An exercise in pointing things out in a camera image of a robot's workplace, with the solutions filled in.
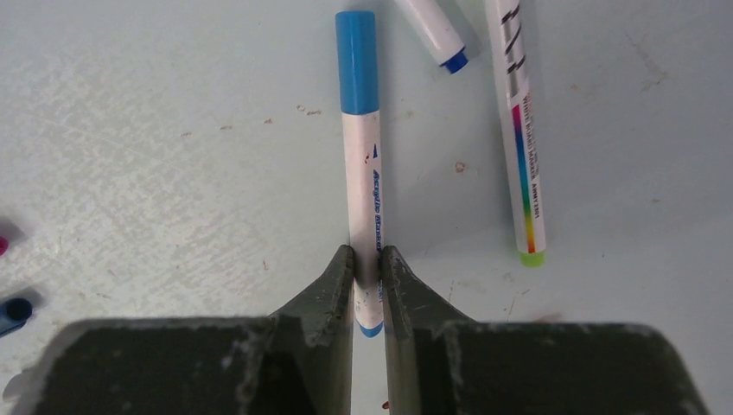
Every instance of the white marker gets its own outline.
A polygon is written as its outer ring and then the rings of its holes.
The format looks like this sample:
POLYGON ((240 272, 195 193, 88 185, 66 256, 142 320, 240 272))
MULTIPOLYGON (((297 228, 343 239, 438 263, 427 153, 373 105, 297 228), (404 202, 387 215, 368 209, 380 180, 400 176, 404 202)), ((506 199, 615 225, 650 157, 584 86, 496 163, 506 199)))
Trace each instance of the white marker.
POLYGON ((394 0, 438 65, 456 73, 465 67, 466 45, 435 0, 394 0))
POLYGON ((382 330, 382 149, 379 140, 379 83, 374 13, 336 15, 341 117, 344 130, 348 231, 356 256, 354 314, 361 332, 382 330))
POLYGON ((486 14, 517 248, 522 264, 541 266, 545 262, 545 221, 519 0, 486 0, 486 14))

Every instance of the white table surface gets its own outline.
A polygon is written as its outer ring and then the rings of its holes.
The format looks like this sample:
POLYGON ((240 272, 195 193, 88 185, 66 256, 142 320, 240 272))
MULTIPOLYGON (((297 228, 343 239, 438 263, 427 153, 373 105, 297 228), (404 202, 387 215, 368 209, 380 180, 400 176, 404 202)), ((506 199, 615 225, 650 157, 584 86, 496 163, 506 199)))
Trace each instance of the white table surface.
MULTIPOLYGON (((651 324, 729 411, 733 3, 525 0, 536 271, 513 248, 483 6, 443 5, 471 58, 452 76, 388 1, 0 3, 0 219, 25 235, 0 292, 47 301, 0 339, 0 388, 69 322, 263 315, 320 274, 347 242, 333 15, 366 7, 387 242, 480 320, 651 324)), ((353 413, 383 412, 382 345, 354 339, 353 413)))

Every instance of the red object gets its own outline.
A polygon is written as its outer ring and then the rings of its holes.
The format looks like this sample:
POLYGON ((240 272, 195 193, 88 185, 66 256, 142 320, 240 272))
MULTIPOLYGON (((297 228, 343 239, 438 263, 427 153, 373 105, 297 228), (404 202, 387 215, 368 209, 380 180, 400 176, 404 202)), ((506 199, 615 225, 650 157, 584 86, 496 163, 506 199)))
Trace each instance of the red object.
POLYGON ((8 250, 8 246, 9 245, 10 244, 8 243, 8 240, 7 239, 0 238, 0 257, 2 257, 3 254, 5 253, 5 251, 8 250))

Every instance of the rainbow stripe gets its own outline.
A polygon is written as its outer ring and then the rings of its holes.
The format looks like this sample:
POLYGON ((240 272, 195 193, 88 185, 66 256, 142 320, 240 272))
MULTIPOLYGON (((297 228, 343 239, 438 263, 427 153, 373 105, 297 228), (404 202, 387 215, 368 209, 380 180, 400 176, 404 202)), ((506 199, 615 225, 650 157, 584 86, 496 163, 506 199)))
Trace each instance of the rainbow stripe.
POLYGON ((535 253, 534 231, 532 229, 532 202, 529 198, 529 178, 525 156, 525 139, 522 134, 522 115, 519 105, 512 109, 514 118, 514 136, 517 141, 517 160, 519 160, 519 184, 522 187, 522 207, 525 211, 525 226, 527 231, 527 251, 535 253))

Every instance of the green end plug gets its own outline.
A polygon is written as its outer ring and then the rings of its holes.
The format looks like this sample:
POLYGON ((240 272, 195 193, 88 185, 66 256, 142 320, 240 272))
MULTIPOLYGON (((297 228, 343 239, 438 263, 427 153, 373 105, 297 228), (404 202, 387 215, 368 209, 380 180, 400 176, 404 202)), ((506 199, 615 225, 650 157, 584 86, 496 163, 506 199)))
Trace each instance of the green end plug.
POLYGON ((545 263, 545 251, 537 253, 519 253, 519 260, 527 268, 538 268, 545 263))

